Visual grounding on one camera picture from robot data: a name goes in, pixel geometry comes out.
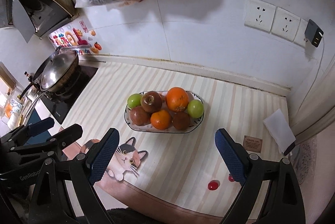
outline green apple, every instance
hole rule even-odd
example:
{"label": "green apple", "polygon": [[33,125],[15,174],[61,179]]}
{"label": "green apple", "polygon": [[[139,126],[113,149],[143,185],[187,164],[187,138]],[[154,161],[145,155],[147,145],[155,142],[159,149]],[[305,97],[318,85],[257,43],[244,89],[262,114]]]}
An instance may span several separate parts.
{"label": "green apple", "polygon": [[204,113],[204,104],[200,100],[192,100],[187,106],[187,113],[194,119],[201,117]]}
{"label": "green apple", "polygon": [[132,108],[135,108],[137,106],[140,106],[141,105],[141,99],[142,99],[142,95],[140,95],[140,94],[133,94],[130,97],[128,97],[128,100],[127,100],[128,108],[132,109]]}

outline pot lid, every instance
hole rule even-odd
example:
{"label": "pot lid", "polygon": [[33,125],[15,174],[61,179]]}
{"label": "pot lid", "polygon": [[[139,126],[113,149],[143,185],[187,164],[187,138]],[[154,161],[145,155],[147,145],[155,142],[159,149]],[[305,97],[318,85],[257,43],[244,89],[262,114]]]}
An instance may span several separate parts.
{"label": "pot lid", "polygon": [[56,55],[44,68],[41,78],[41,90],[46,91],[62,78],[77,57],[75,51],[64,51]]}

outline cartoon cat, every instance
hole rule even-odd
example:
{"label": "cartoon cat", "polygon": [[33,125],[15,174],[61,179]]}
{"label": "cartoon cat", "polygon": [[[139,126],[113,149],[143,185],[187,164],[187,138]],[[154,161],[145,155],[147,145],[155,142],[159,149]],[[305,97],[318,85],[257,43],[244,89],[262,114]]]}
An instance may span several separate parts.
{"label": "cartoon cat", "polygon": [[[87,153],[94,143],[99,142],[98,139],[89,140],[80,152]],[[130,138],[127,142],[117,147],[111,161],[108,164],[106,172],[110,177],[114,177],[118,181],[123,180],[125,171],[131,171],[136,177],[139,176],[137,169],[140,163],[146,159],[148,152],[146,150],[138,151],[135,148],[135,137]]]}

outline wall outlet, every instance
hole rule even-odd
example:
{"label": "wall outlet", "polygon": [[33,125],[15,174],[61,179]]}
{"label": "wall outlet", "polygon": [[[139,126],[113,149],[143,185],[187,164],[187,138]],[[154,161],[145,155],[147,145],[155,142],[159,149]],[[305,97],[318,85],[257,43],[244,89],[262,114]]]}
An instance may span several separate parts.
{"label": "wall outlet", "polygon": [[277,8],[271,33],[292,42],[298,31],[299,23],[299,16],[282,8]]}
{"label": "wall outlet", "polygon": [[260,0],[247,0],[244,24],[270,32],[276,6]]}
{"label": "wall outlet", "polygon": [[299,44],[302,47],[306,47],[306,44],[309,42],[309,40],[305,36],[307,24],[308,22],[301,18],[298,32],[296,33],[296,36],[293,40],[294,43]]}

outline kitchen counter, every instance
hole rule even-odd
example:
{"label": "kitchen counter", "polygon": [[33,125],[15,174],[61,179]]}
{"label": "kitchen counter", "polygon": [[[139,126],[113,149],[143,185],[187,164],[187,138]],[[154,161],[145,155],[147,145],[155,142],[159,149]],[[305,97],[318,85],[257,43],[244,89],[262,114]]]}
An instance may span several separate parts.
{"label": "kitchen counter", "polygon": [[[128,127],[124,110],[129,95],[175,86],[194,92],[204,101],[205,117],[197,129],[189,134],[157,134]],[[83,136],[77,141],[80,146],[92,139],[100,140],[114,127],[120,133],[120,144],[134,137],[131,143],[139,154],[147,152],[138,166],[138,177],[126,171],[124,179],[117,181],[105,173],[97,183],[125,205],[167,223],[185,223],[187,219],[193,223],[219,223],[240,185],[228,181],[229,172],[215,147],[214,133],[225,128],[239,143],[244,135],[261,138],[263,146],[258,155],[279,161],[282,154],[263,125],[263,119],[278,108],[288,121],[284,97],[180,72],[105,63],[80,94],[62,127],[74,123],[83,127]],[[207,184],[213,179],[220,181],[220,187],[209,191]],[[266,190],[267,183],[263,183],[250,219],[257,218]]]}
{"label": "kitchen counter", "polygon": [[[100,68],[100,66],[102,64],[105,64],[105,63],[104,62],[90,62],[90,61],[86,61],[86,60],[79,60],[79,65],[81,65],[81,66],[91,66],[91,67]],[[47,107],[44,105],[42,100],[39,100],[37,102],[37,104],[35,106],[35,110],[37,111],[41,120],[43,120],[45,118],[48,118],[48,117],[53,118],[52,114],[47,109]],[[51,136],[57,134],[59,132],[60,128],[61,128],[61,125],[56,121],[56,119],[54,119],[54,121],[55,121],[55,125],[48,130]]]}

